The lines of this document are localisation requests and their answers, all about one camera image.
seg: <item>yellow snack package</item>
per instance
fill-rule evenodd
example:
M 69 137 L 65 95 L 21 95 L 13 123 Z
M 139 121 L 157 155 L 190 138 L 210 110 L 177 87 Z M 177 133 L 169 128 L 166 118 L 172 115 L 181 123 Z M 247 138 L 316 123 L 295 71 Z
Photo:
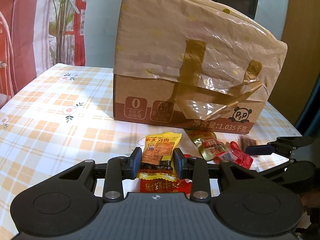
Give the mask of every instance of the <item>yellow snack package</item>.
M 146 136 L 146 144 L 137 178 L 177 181 L 171 158 L 181 136 L 181 133 L 173 132 Z
M 189 129 L 185 131 L 206 161 L 211 161 L 217 153 L 226 151 L 225 145 L 217 140 L 214 132 Z

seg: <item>table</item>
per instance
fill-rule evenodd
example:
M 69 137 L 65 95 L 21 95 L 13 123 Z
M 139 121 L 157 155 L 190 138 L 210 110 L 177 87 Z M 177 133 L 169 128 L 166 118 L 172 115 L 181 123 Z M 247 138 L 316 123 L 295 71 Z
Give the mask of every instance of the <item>table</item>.
M 183 129 L 115 121 L 112 114 L 112 69 L 57 64 L 24 87 L 0 109 L 0 239 L 11 239 L 17 230 L 10 204 L 21 191 L 85 159 L 105 163 L 129 156 L 144 146 L 144 137 L 165 131 L 182 133 L 179 147 L 200 156 Z M 222 142 L 238 135 L 216 133 Z M 249 136 L 259 144 L 278 136 L 300 135 L 269 103 Z M 255 159 L 262 171 L 287 159 L 275 154 Z M 139 181 L 124 181 L 124 194 L 138 191 Z M 102 195 L 103 180 L 96 195 Z M 211 180 L 212 195 L 218 195 Z

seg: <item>ribbed gray surface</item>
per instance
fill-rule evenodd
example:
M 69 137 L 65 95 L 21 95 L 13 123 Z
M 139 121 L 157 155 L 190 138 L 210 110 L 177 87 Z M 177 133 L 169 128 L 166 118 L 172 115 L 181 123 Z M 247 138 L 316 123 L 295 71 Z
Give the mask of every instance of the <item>ribbed gray surface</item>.
M 15 238 L 15 240 L 39 239 L 44 238 L 24 234 Z M 231 231 L 216 219 L 207 204 L 193 203 L 186 199 L 183 193 L 129 193 L 128 197 L 119 203 L 105 204 L 97 217 L 81 230 L 66 236 L 50 238 L 50 240 L 111 239 L 262 240 L 264 238 L 247 237 Z M 272 239 L 297 238 L 286 235 Z

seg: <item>tablecloth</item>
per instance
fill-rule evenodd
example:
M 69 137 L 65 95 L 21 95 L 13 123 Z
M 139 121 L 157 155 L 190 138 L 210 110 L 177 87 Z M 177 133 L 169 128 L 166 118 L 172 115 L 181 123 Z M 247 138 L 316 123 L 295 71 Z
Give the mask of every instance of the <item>tablecloth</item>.
M 85 159 L 105 163 L 129 156 L 144 137 L 165 131 L 180 132 L 179 147 L 200 156 L 183 129 L 115 121 L 112 114 L 112 69 L 57 64 L 24 87 L 0 109 L 0 239 L 11 239 L 17 230 L 10 204 L 21 191 Z M 222 142 L 238 135 L 216 133 Z M 300 135 L 269 103 L 249 133 L 259 144 L 278 136 Z M 272 154 L 255 159 L 262 171 L 287 159 Z M 137 191 L 137 180 L 124 181 L 124 193 Z M 96 195 L 102 195 L 99 180 Z M 218 195 L 211 180 L 212 195 Z

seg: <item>wall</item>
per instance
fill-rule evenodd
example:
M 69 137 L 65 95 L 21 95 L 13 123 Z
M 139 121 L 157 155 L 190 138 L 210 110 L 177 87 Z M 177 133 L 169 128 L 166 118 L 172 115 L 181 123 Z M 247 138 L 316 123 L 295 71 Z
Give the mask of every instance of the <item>wall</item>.
M 288 53 L 268 101 L 294 124 L 320 71 L 320 0 L 289 0 L 282 41 Z

